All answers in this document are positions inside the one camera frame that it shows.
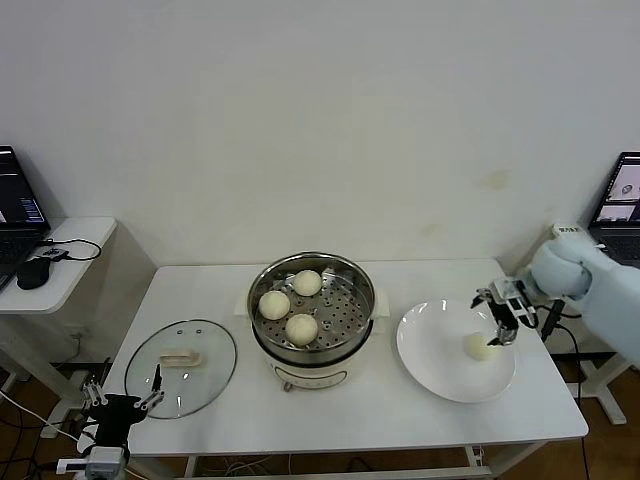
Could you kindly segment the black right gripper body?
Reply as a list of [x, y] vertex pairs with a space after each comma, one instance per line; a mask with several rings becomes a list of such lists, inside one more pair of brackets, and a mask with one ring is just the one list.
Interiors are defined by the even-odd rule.
[[535, 307], [526, 296], [516, 295], [504, 298], [493, 294], [492, 315], [499, 326], [537, 326], [538, 316]]

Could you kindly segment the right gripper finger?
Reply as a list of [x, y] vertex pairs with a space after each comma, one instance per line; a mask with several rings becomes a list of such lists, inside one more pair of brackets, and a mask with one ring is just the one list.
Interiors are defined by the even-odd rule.
[[498, 322], [495, 336], [488, 341], [487, 345], [491, 347], [509, 346], [514, 343], [518, 332], [518, 323]]
[[494, 285], [488, 287], [479, 288], [476, 290], [476, 295], [471, 301], [472, 307], [478, 307], [482, 303], [498, 304], [500, 302], [500, 295]]

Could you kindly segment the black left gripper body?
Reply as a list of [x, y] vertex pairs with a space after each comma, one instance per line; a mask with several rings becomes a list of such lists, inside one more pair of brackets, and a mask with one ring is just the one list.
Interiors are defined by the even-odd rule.
[[131, 427], [143, 420], [141, 398], [107, 394], [106, 401], [92, 407], [92, 419], [98, 426], [95, 443], [101, 447], [127, 447]]

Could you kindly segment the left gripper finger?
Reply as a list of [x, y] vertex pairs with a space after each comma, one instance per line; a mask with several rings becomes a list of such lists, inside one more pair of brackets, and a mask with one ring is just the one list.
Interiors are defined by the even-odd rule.
[[164, 391], [162, 390], [161, 365], [157, 364], [155, 368], [155, 373], [154, 373], [150, 393], [146, 397], [136, 402], [134, 406], [137, 409], [140, 409], [143, 411], [152, 410], [156, 405], [158, 405], [163, 400], [163, 398], [164, 398]]
[[103, 386], [110, 368], [111, 361], [110, 358], [107, 357], [101, 365], [89, 375], [83, 384], [82, 392], [86, 406], [102, 406], [108, 403]]

